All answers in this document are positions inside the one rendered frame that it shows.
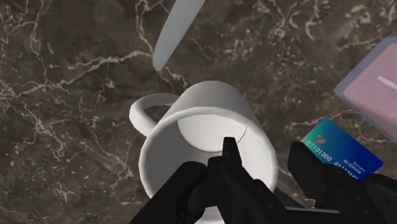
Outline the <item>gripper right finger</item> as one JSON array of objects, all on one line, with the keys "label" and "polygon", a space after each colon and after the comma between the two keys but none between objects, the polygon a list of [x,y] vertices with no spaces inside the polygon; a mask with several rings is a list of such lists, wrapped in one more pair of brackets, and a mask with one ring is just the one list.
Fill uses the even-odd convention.
[{"label": "gripper right finger", "polygon": [[299,141],[290,145],[288,169],[316,209],[338,211],[332,219],[323,218],[325,224],[397,224],[396,180],[382,174],[355,179],[321,162]]}]

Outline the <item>grey knife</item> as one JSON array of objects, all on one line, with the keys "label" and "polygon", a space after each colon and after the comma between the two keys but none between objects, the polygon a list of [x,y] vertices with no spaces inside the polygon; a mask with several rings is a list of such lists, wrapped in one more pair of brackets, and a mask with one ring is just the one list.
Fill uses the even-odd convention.
[{"label": "grey knife", "polygon": [[161,71],[193,23],[205,0],[176,0],[153,52],[153,67]]}]

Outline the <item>pink and grey flat box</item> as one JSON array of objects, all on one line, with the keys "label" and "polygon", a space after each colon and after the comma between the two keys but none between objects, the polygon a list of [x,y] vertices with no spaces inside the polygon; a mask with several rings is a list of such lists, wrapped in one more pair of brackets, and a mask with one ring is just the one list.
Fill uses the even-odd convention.
[{"label": "pink and grey flat box", "polygon": [[397,34],[375,45],[334,92],[397,145]]}]

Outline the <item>white mug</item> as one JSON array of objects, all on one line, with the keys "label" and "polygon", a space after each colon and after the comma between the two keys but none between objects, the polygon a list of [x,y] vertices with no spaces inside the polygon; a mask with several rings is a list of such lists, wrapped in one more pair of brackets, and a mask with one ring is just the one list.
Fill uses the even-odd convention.
[{"label": "white mug", "polygon": [[[242,166],[273,193],[278,164],[274,147],[243,95],[220,81],[203,81],[181,95],[153,94],[130,107],[129,118],[145,136],[139,175],[151,199],[185,162],[204,165],[222,154],[223,140],[237,143]],[[195,224],[225,224],[217,207],[207,207]]]}]

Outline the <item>blue-green bank card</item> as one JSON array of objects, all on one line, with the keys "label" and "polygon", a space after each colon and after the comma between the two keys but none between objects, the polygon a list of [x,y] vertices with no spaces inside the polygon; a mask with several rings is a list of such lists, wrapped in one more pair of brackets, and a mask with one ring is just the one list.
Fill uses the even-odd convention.
[{"label": "blue-green bank card", "polygon": [[323,163],[363,180],[383,166],[383,161],[329,118],[323,118],[301,142]]}]

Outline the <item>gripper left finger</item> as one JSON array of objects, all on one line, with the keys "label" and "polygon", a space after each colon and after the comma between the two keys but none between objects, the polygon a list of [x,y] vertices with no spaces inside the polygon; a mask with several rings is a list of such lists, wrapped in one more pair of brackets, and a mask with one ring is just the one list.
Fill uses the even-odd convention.
[{"label": "gripper left finger", "polygon": [[129,224],[195,224],[212,206],[225,224],[293,224],[277,197],[243,168],[232,137],[206,165],[180,165]]}]

